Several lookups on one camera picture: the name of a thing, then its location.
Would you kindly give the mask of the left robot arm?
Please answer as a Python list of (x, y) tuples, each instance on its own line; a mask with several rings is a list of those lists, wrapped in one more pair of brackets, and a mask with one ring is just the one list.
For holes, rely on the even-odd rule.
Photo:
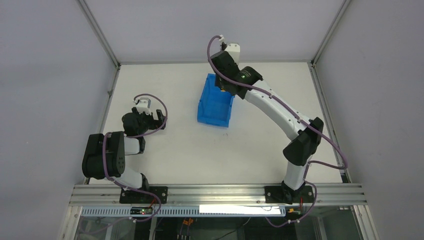
[(122, 188), (150, 191), (147, 177), (126, 166), (126, 157), (141, 155), (146, 148), (145, 134), (149, 130), (163, 130), (166, 116), (160, 109), (157, 118), (136, 107), (122, 116), (123, 131), (96, 133), (88, 137), (82, 159), (82, 172), (87, 178), (107, 179)]

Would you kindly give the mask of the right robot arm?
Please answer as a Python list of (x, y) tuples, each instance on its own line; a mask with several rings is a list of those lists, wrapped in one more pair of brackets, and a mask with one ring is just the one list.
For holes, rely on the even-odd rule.
[(240, 69), (227, 51), (213, 54), (208, 61), (216, 74), (217, 87), (259, 108), (290, 140), (282, 151), (288, 164), (278, 200), (292, 203), (306, 185), (307, 162), (321, 143), (323, 121), (319, 117), (311, 119), (301, 115), (284, 101), (277, 100), (278, 96), (272, 93), (259, 72), (250, 66)]

